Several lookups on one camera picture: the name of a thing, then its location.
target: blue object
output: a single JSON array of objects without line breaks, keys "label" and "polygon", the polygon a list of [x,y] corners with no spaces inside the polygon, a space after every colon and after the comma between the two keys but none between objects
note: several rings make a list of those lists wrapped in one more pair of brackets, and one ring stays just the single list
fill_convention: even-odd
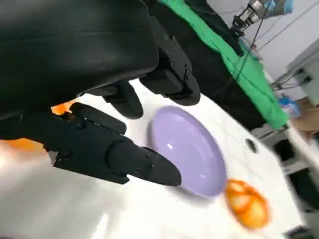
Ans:
[{"label": "blue object", "polygon": [[301,116],[301,110],[298,104],[295,101],[289,99],[287,96],[283,96],[279,100],[279,104],[281,105],[283,111],[289,114],[290,117],[298,118]]},{"label": "blue object", "polygon": [[275,4],[274,0],[269,0],[268,2],[266,2],[264,4],[264,6],[265,6],[265,8],[268,7],[268,11],[270,11],[270,10],[273,10],[275,8],[276,4]]},{"label": "blue object", "polygon": [[284,14],[289,14],[294,11],[294,0],[287,0],[284,6]]}]

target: black cable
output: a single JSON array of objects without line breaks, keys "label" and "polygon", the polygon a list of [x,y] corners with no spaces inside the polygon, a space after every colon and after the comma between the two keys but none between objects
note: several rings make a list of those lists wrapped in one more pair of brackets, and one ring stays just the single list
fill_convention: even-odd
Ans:
[{"label": "black cable", "polygon": [[224,11],[224,12],[217,13],[217,12],[210,12],[210,11],[203,10],[203,9],[201,9],[201,8],[199,8],[199,7],[190,5],[190,4],[188,4],[188,3],[187,3],[187,5],[189,5],[189,6],[190,6],[193,10],[195,10],[195,11],[202,12],[202,13],[205,13],[205,14],[208,14],[208,15],[226,15],[226,14],[231,14],[231,13],[239,12],[239,11],[242,10],[242,9],[238,9],[238,10],[234,10],[234,11]]},{"label": "black cable", "polygon": [[207,10],[201,9],[200,7],[195,6],[195,5],[194,5],[192,2],[190,2],[190,1],[184,0],[184,2],[185,2],[188,6],[190,6],[193,10],[198,11],[198,12],[202,12],[202,13],[205,13],[205,14],[208,14],[208,15],[231,14],[231,13],[239,12],[239,11],[242,10],[242,8],[240,8],[240,9],[238,9],[238,10],[225,11],[225,12],[217,13],[217,12],[214,12],[214,11],[207,11]]},{"label": "black cable", "polygon": [[295,86],[291,86],[291,87],[285,87],[285,88],[280,88],[280,89],[275,89],[274,91],[281,91],[281,90],[293,89],[293,88],[296,88],[296,87],[298,87],[298,86],[302,86],[304,83],[306,83],[306,81],[303,81],[303,82],[300,83],[299,85],[295,85]]},{"label": "black cable", "polygon": [[277,83],[276,85],[274,85],[274,86],[273,86],[273,89],[276,88],[276,87],[280,87],[280,88],[281,88],[281,86],[282,86],[283,84],[287,83],[287,82],[288,82],[289,80],[291,80],[293,77],[298,76],[298,75],[303,74],[303,73],[304,73],[304,71],[300,71],[300,72],[298,72],[298,73],[296,73],[296,74],[294,74],[294,75],[288,77],[284,82],[279,82],[279,83]]},{"label": "black cable", "polygon": [[[248,59],[248,57],[249,57],[249,55],[250,55],[250,52],[252,51],[253,46],[255,45],[255,42],[256,42],[256,39],[257,39],[257,37],[258,37],[258,34],[259,34],[259,31],[260,31],[261,25],[263,24],[263,21],[265,20],[265,17],[266,17],[266,15],[267,15],[267,12],[268,12],[268,9],[269,9],[269,6],[270,6],[271,2],[272,2],[272,1],[269,1],[268,5],[267,5],[266,11],[265,11],[265,13],[264,13],[264,15],[263,15],[263,17],[262,17],[262,19],[261,19],[261,21],[260,21],[259,27],[258,27],[258,29],[257,29],[257,31],[256,31],[254,40],[253,40],[253,42],[251,43],[251,45],[250,45],[250,47],[249,47],[249,50],[248,50],[248,52],[247,52],[247,55],[246,55],[246,57],[245,57],[245,59],[244,59],[244,61],[243,61],[242,67],[240,68],[240,70],[239,70],[239,72],[238,72],[238,74],[237,74],[237,77],[236,77],[236,79],[235,79],[235,82],[238,82],[238,79],[239,79],[239,77],[240,77],[240,74],[242,73],[242,71],[243,71],[243,69],[244,69],[244,66],[245,66],[245,64],[246,64],[246,62],[247,62],[247,59]],[[241,59],[241,58],[239,58],[238,61],[237,61],[237,63],[235,64],[235,69],[236,69],[236,70],[237,70],[237,65],[238,65],[240,59]],[[219,88],[219,89],[212,95],[212,97],[215,97],[216,95],[218,95],[218,94],[219,94],[221,91],[223,91],[231,82],[233,82],[233,76],[231,76],[231,77],[229,78],[228,82],[227,82],[224,86],[222,86],[221,88]]]},{"label": "black cable", "polygon": [[269,27],[269,29],[267,31],[265,31],[261,36],[259,36],[257,38],[257,40],[259,40],[260,38],[262,38],[264,35],[266,35],[268,32],[270,32],[271,29],[273,29],[273,27],[283,18],[283,16],[280,16],[276,21],[274,21],[274,23],[271,25],[271,27]]}]

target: robotic hand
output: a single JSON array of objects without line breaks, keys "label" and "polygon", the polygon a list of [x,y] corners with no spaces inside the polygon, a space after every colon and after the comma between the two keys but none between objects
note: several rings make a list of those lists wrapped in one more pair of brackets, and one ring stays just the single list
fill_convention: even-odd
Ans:
[{"label": "robotic hand", "polygon": [[166,158],[123,136],[123,122],[80,103],[50,110],[90,93],[138,119],[136,78],[178,104],[199,102],[189,59],[141,0],[2,0],[0,9],[1,139],[40,142],[54,167],[91,177],[181,184]]},{"label": "robotic hand", "polygon": [[247,7],[239,16],[234,16],[231,30],[240,37],[250,25],[265,19],[286,15],[294,10],[294,0],[250,0]]}]

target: wall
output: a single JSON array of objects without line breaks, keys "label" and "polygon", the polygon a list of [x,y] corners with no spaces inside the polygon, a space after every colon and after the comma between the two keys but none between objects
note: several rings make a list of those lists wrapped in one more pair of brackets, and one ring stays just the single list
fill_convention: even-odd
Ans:
[{"label": "wall", "polygon": [[[246,6],[248,0],[207,0],[207,2],[218,12],[224,21],[231,25],[232,17],[235,13],[222,14],[225,11],[237,10],[241,6]],[[310,7],[318,0],[295,0],[295,10],[292,14],[281,17],[281,19],[272,27],[272,29],[261,39],[256,42],[257,47],[262,46],[273,36],[286,27],[290,22],[295,20],[304,10]],[[276,21],[273,17],[263,22],[259,35],[266,32]],[[310,46],[319,38],[318,28],[319,22],[319,5],[313,7],[311,11],[305,14],[301,19],[295,22],[275,40],[260,50],[263,56],[263,64],[269,75],[276,79],[286,71],[286,66],[291,63],[301,52]],[[253,25],[246,32],[246,38],[253,40],[257,31],[258,24]],[[288,94],[295,99],[304,96],[300,87],[289,90]]]}]

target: screw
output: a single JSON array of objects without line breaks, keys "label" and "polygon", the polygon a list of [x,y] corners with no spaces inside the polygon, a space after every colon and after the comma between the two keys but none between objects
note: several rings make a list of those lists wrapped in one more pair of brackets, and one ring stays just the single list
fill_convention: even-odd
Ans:
[{"label": "screw", "polygon": [[150,163],[148,165],[148,171],[152,171],[155,168],[155,165],[153,163]]},{"label": "screw", "polygon": [[85,123],[84,123],[83,121],[78,121],[78,122],[76,123],[76,127],[77,127],[78,129],[83,129],[83,128],[85,128]]}]

